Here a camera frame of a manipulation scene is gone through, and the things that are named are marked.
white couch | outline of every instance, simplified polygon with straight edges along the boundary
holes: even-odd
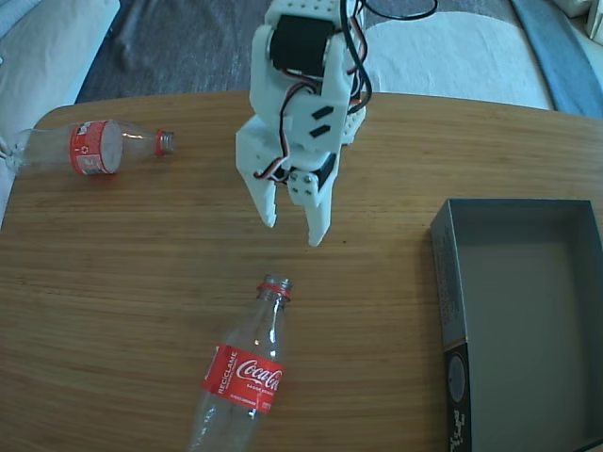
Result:
[[[0,7],[11,2],[38,3],[0,0]],[[0,40],[0,137],[10,140],[75,102],[119,8],[119,0],[41,0],[9,30]],[[0,162],[0,224],[11,187]]]

open box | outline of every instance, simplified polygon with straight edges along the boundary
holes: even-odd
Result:
[[[449,450],[603,441],[603,249],[588,201],[448,200],[432,223]]]

robotic arm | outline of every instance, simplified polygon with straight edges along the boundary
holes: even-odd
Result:
[[[366,115],[363,86],[370,95],[364,67],[354,63],[367,55],[359,3],[274,0],[253,38],[255,116],[236,134],[236,167],[270,228],[276,186],[286,186],[305,210],[314,247],[331,224],[341,147]]]

coca-cola bottle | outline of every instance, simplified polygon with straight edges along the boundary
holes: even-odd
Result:
[[[23,130],[0,146],[0,157],[15,173],[25,167],[30,173],[112,174],[147,156],[162,157],[173,152],[173,133],[147,131],[115,120]]]
[[[284,310],[291,282],[268,275],[250,312],[216,347],[188,452],[249,450],[283,375]]]

wood grain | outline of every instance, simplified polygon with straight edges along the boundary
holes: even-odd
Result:
[[[295,290],[285,381],[255,450],[444,450],[428,228],[445,198],[588,198],[603,214],[601,122],[376,95],[311,249],[285,193],[270,230],[239,179],[234,135],[251,114],[231,92],[42,122],[161,127],[178,155],[107,178],[20,176],[0,234],[0,450],[184,450],[213,346],[267,272]]]

